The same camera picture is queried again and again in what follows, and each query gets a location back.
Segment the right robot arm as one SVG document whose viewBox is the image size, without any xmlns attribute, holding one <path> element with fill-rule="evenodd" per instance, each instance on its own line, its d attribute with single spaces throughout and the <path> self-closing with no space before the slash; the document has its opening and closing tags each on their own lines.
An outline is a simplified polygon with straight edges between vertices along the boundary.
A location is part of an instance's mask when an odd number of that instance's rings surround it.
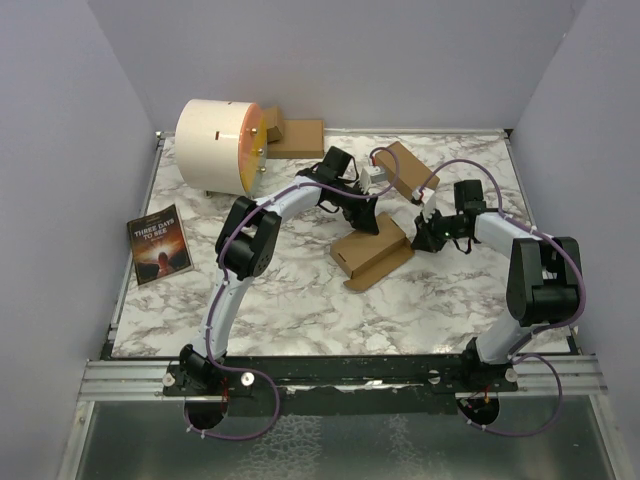
<svg viewBox="0 0 640 480">
<path fill-rule="evenodd" d="M 482 182 L 454 184 L 456 213 L 444 216 L 434 193 L 416 188 L 411 201 L 422 207 L 415 218 L 414 250 L 437 253 L 451 242 L 468 255 L 484 244 L 509 259 L 506 310 L 461 354 L 458 378 L 481 391 L 511 366 L 512 357 L 547 327 L 569 320 L 580 305 L 579 246 L 571 237 L 547 241 L 519 227 L 484 199 Z"/>
</svg>

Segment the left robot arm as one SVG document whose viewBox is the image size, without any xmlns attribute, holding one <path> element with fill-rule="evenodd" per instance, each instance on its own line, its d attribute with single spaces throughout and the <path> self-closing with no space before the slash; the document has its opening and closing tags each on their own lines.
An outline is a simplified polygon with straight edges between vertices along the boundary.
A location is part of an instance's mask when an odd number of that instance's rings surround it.
<svg viewBox="0 0 640 480">
<path fill-rule="evenodd" d="M 361 187 L 359 177 L 344 177 L 354 162 L 351 154 L 332 147 L 321 162 L 297 172 L 275 193 L 235 200 L 215 245 L 218 271 L 199 336 L 179 354 L 181 371 L 195 392 L 210 394 L 220 385 L 231 326 L 249 286 L 269 266 L 284 223 L 327 202 L 354 230 L 379 233 L 377 197 Z"/>
</svg>

